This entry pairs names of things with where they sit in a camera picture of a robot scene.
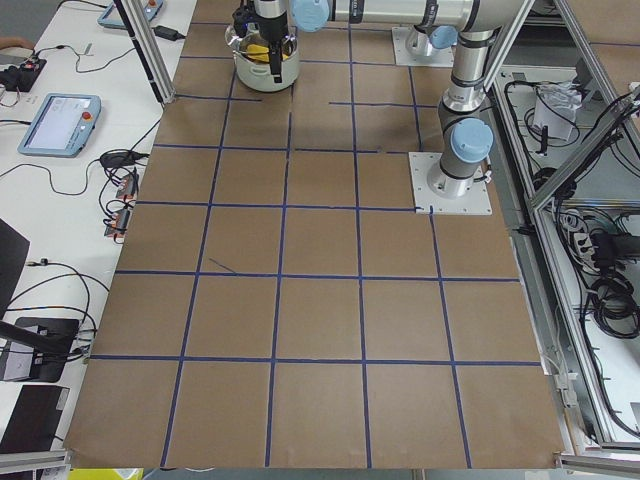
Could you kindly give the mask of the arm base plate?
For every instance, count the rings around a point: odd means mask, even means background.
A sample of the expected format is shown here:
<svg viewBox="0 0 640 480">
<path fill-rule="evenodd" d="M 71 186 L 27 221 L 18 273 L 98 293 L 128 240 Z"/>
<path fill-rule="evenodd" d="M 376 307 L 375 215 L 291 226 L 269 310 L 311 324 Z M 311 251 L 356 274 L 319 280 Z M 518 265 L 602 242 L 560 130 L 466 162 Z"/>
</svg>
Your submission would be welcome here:
<svg viewBox="0 0 640 480">
<path fill-rule="evenodd" d="M 492 207 L 480 166 L 463 180 L 447 176 L 441 169 L 439 152 L 410 152 L 409 169 L 418 214 L 487 216 Z"/>
<path fill-rule="evenodd" d="M 395 63 L 400 66 L 451 68 L 458 31 L 452 26 L 421 30 L 415 26 L 392 28 Z"/>
</svg>

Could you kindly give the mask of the person's hand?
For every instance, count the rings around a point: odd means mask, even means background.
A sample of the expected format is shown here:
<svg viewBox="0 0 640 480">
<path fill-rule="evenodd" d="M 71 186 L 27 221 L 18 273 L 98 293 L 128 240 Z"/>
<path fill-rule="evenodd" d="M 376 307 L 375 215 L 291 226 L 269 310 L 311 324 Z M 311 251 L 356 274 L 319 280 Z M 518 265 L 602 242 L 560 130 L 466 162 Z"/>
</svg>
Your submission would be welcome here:
<svg viewBox="0 0 640 480">
<path fill-rule="evenodd" d="M 0 49 L 7 48 L 23 48 L 33 50 L 35 44 L 26 38 L 20 36 L 1 36 L 0 37 Z"/>
</svg>

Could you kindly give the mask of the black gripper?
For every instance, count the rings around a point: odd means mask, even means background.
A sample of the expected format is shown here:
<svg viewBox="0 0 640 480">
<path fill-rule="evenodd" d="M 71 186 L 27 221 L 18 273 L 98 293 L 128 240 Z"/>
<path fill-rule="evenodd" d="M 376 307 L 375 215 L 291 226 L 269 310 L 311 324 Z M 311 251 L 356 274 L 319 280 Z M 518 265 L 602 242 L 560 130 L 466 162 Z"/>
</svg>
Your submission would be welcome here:
<svg viewBox="0 0 640 480">
<path fill-rule="evenodd" d="M 282 42 L 288 34 L 287 6 L 287 2 L 281 0 L 241 1 L 232 14 L 236 35 L 244 38 L 248 25 L 256 24 L 268 44 Z"/>
</svg>

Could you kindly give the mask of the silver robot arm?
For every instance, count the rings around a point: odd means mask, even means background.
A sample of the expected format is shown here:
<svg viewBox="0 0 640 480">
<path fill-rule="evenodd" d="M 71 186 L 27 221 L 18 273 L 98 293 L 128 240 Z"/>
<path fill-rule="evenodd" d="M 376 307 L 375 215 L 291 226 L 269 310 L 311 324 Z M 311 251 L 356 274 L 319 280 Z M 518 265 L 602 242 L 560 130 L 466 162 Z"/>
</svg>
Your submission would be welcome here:
<svg viewBox="0 0 640 480">
<path fill-rule="evenodd" d="M 257 28 L 267 49 L 267 64 L 276 83 L 283 81 L 284 42 L 288 20 L 298 29 L 316 32 L 330 21 L 409 24 L 418 28 L 451 27 L 457 32 L 450 84 L 439 105 L 444 152 L 427 174 L 430 190 L 446 199 L 467 194 L 474 173 L 487 159 L 493 132 L 471 116 L 486 97 L 486 63 L 499 30 L 521 27 L 531 9 L 529 1 L 241 1 L 232 14 L 239 38 Z"/>
<path fill-rule="evenodd" d="M 463 1 L 394 1 L 393 10 L 402 23 L 392 28 L 397 65 L 452 66 L 455 25 L 466 14 Z"/>
</svg>

